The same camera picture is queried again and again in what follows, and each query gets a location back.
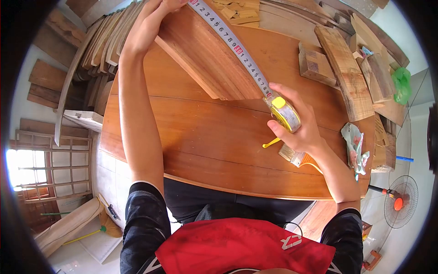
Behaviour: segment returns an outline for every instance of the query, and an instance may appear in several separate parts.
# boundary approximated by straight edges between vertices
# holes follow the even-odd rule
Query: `blue stick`
[[[402,160],[402,161],[408,161],[413,163],[413,159],[412,158],[406,158],[406,157],[401,157],[401,156],[396,156],[396,159]]]

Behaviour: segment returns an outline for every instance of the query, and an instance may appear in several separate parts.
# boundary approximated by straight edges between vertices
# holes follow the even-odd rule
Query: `green plastic bag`
[[[394,101],[406,105],[412,94],[410,88],[410,72],[405,68],[398,68],[392,75],[392,81],[396,86],[397,93],[394,94]]]

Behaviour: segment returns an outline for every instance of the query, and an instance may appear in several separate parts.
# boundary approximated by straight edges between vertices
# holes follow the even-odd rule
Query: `measuring tape blade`
[[[268,81],[261,73],[257,64],[251,58],[242,42],[234,35],[227,24],[224,23],[224,21],[212,10],[212,8],[210,8],[210,6],[207,5],[203,0],[190,0],[188,4],[215,30],[225,44],[227,44],[227,46],[234,52],[234,54],[252,76],[263,95],[268,98],[274,94],[274,91],[272,91],[268,85]]]

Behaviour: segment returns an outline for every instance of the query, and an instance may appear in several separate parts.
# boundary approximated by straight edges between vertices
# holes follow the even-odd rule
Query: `fan grille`
[[[392,228],[400,228],[407,224],[413,216],[418,202],[418,188],[411,176],[405,175],[397,178],[390,187],[397,193],[394,197],[385,197],[385,219]],[[396,211],[394,202],[397,198],[403,199],[403,207]]]

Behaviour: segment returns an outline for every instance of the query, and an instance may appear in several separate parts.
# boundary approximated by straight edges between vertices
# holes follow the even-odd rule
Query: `person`
[[[120,57],[120,124],[133,180],[126,205],[120,272],[360,273],[359,187],[353,173],[320,136],[312,107],[297,91],[269,84],[295,106],[301,128],[290,134],[275,120],[267,126],[290,148],[312,156],[324,174],[337,214],[324,228],[321,243],[283,228],[310,205],[308,201],[240,196],[163,179],[162,146],[143,59],[163,18],[178,12],[186,2],[147,2]],[[172,235],[166,206],[183,224]]]

